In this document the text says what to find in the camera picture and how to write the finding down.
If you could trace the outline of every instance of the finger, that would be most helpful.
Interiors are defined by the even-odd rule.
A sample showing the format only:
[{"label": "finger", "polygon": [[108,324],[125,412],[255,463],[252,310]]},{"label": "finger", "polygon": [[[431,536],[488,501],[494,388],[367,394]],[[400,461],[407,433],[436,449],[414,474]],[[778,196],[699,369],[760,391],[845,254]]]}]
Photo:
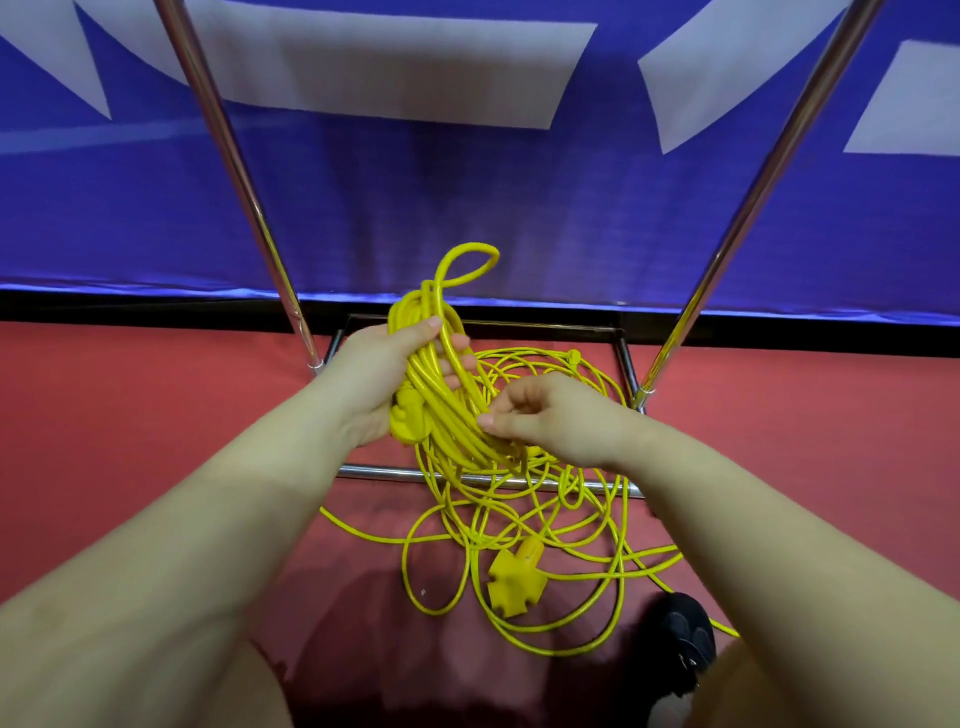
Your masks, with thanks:
[{"label": "finger", "polygon": [[426,346],[435,339],[443,324],[440,316],[431,316],[429,319],[424,319],[411,327],[400,329],[390,338],[404,356],[410,356],[417,349]]},{"label": "finger", "polygon": [[[453,344],[455,352],[462,352],[470,345],[470,337],[463,333],[451,333],[450,343]],[[437,353],[444,353],[444,342],[438,339],[433,343],[433,348],[437,350]]]},{"label": "finger", "polygon": [[477,417],[477,424],[484,432],[504,440],[535,444],[539,439],[540,415],[486,412]]},{"label": "finger", "polygon": [[549,383],[541,376],[522,376],[500,390],[490,404],[491,412],[513,412],[517,409],[540,412],[546,406]]},{"label": "finger", "polygon": [[[473,372],[477,368],[477,357],[469,353],[460,357],[460,363],[464,365],[464,369],[468,372]],[[444,376],[453,374],[453,366],[448,359],[440,360],[440,371],[444,373]]]}]

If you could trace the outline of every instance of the black shoe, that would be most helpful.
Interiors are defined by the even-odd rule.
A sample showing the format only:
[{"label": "black shoe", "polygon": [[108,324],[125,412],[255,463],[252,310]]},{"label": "black shoe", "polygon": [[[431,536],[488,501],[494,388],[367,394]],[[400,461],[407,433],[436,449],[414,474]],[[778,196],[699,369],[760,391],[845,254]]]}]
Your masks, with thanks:
[{"label": "black shoe", "polygon": [[684,594],[658,595],[627,645],[615,717],[645,726],[658,700],[693,691],[716,656],[713,627],[700,602]]}]

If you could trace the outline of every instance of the right hand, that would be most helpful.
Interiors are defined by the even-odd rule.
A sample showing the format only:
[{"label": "right hand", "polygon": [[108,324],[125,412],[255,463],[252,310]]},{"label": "right hand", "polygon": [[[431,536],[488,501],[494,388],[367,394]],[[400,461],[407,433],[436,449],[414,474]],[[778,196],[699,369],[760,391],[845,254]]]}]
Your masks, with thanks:
[{"label": "right hand", "polygon": [[642,415],[560,372],[510,382],[477,418],[484,431],[536,445],[579,468],[618,471]]}]

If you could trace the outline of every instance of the tangled cord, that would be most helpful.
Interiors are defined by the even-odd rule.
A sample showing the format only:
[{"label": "tangled cord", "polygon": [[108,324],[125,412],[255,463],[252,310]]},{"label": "tangled cord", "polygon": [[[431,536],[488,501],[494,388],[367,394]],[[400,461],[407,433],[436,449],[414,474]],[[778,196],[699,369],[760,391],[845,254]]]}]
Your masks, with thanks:
[{"label": "tangled cord", "polygon": [[[484,253],[489,256],[480,268],[454,279],[446,274],[453,261],[465,253]],[[626,579],[649,578],[665,592],[672,592],[658,576],[683,559],[676,545],[646,548],[633,551],[627,544],[627,516],[629,509],[628,482],[622,475],[608,480],[597,470],[597,478],[603,484],[602,496],[597,496],[586,486],[584,471],[563,464],[556,457],[539,448],[508,443],[483,432],[476,423],[477,415],[488,411],[488,405],[502,386],[520,376],[541,375],[547,372],[562,372],[584,382],[605,397],[613,396],[627,406],[620,387],[609,376],[586,362],[576,350],[553,352],[534,347],[509,347],[477,352],[476,374],[469,373],[460,361],[465,352],[454,351],[451,333],[464,333],[463,324],[456,311],[444,301],[444,290],[464,285],[483,276],[499,259],[499,251],[484,243],[466,243],[447,253],[437,268],[433,280],[425,280],[420,290],[412,291],[390,309],[388,320],[390,332],[416,324],[423,319],[440,315],[444,326],[440,333],[446,359],[463,386],[451,390],[444,382],[440,357],[433,346],[426,346],[410,357],[406,378],[396,394],[391,408],[391,431],[401,442],[414,445],[417,462],[426,478],[427,486],[437,504],[427,509],[410,527],[404,538],[386,538],[364,533],[344,523],[325,508],[328,519],[359,538],[378,544],[394,544],[403,547],[401,571],[403,585],[414,605],[428,615],[446,614],[460,601],[472,582],[480,605],[496,630],[510,643],[528,652],[551,657],[566,657],[591,651],[605,641],[620,619],[623,609],[624,583]],[[436,473],[443,477],[441,482]],[[490,487],[477,488],[462,480],[465,473],[488,475]],[[520,491],[504,489],[510,478],[523,478],[527,487]],[[540,487],[547,480],[557,483],[557,492],[549,497]],[[620,497],[620,523],[613,517],[613,505]],[[528,510],[520,513],[515,504],[530,503]],[[569,525],[556,525],[564,511],[588,514]],[[431,516],[439,515],[445,533],[418,536],[423,524]],[[496,531],[497,521],[506,521],[506,526]],[[581,529],[588,529],[586,536],[576,536]],[[612,555],[598,556],[584,549],[608,533]],[[435,541],[454,541],[464,550],[464,570],[453,598],[440,609],[423,605],[410,584],[408,559],[413,544]],[[496,613],[483,597],[480,581],[480,554],[489,550],[496,552],[494,566],[502,560],[511,562],[510,549],[519,545],[516,558],[533,555],[536,564],[545,546],[588,562],[595,570],[586,573],[551,573],[542,570],[527,570],[540,580],[540,592],[549,580],[597,581],[592,594],[569,614],[547,624],[519,625],[507,621]],[[665,560],[646,566],[643,559],[661,554],[672,554]],[[600,634],[589,642],[565,649],[546,649],[529,644],[517,635],[528,635],[560,629],[582,616],[600,599],[610,586],[616,585],[613,611]],[[491,602],[496,595],[494,582],[488,584]],[[520,604],[520,611],[525,611]],[[738,636],[730,627],[711,620],[717,629]]]}]

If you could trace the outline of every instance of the chrome pole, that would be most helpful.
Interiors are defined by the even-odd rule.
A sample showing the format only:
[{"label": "chrome pole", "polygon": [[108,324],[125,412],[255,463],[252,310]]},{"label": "chrome pole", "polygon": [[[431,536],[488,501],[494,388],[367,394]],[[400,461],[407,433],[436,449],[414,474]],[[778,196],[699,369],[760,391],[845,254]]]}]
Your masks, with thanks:
[{"label": "chrome pole", "polygon": [[754,226],[757,216],[770,197],[774,186],[780,180],[787,165],[797,152],[801,142],[820,111],[826,105],[850,63],[860,42],[867,34],[876,18],[883,0],[853,0],[844,13],[836,32],[827,44],[823,56],[810,74],[796,106],[783,126],[783,131],[777,138],[773,149],[763,161],[760,171],[757,172],[740,207],[733,214],[727,230],[720,239],[713,257],[697,283],[690,300],[684,306],[680,318],[660,348],[657,358],[650,366],[650,370],[643,378],[643,382],[636,390],[634,408],[641,412],[646,410],[646,402],[654,393],[657,379],[663,373],[670,356],[680,348],[684,339],[690,333],[693,323],[697,320],[704,305],[713,293],[716,284],[723,277],[733,254],[739,249],[744,238]]},{"label": "chrome pole", "polygon": [[[399,483],[426,482],[426,476],[412,468],[381,467],[375,465],[346,464],[340,467],[337,477],[355,478],[358,480],[392,480]],[[439,473],[434,473],[434,477],[437,478],[438,483],[446,482],[445,478]],[[460,479],[467,485],[472,485],[477,488],[489,488],[492,482],[489,475],[480,475],[477,473],[464,473]],[[629,480],[626,480],[625,483],[627,486],[627,497],[643,497],[643,493],[640,492],[640,489],[637,488],[635,483],[631,483]],[[556,480],[547,478],[540,484],[538,490],[545,493],[556,493],[558,485],[559,483]],[[586,480],[584,485],[593,493],[603,494],[606,490],[604,484],[599,480]],[[530,487],[530,484],[526,481],[526,478],[511,477],[505,480],[501,487],[508,491],[524,491]],[[617,488],[614,493],[612,486],[611,492],[613,495],[620,495],[622,493],[620,488]]]},{"label": "chrome pole", "polygon": [[243,159],[240,146],[237,144],[236,134],[233,132],[227,112],[224,110],[223,99],[220,97],[217,85],[213,81],[213,74],[210,73],[204,49],[197,37],[193,22],[190,20],[190,13],[187,12],[183,0],[154,0],[154,4],[160,19],[163,21],[167,36],[170,37],[174,51],[177,53],[183,75],[186,76],[186,80],[190,83],[190,88],[193,89],[193,93],[200,104],[210,135],[220,150],[220,156],[223,158],[233,187],[236,189],[237,197],[240,198],[240,205],[247,214],[247,220],[253,230],[253,238],[263,254],[267,268],[270,270],[270,277],[274,281],[276,292],[283,303],[283,309],[287,313],[287,318],[290,319],[290,325],[300,335],[300,339],[306,347],[307,366],[316,375],[322,368],[323,363],[317,354],[317,347],[313,335],[310,333],[310,327],[303,318],[297,291],[294,290],[293,284],[290,282],[290,276],[287,275],[287,269],[283,265],[283,259],[280,257],[280,252],[276,249],[274,237],[263,214],[263,205],[260,204],[260,199],[253,187],[253,180],[247,170],[247,163]]}]

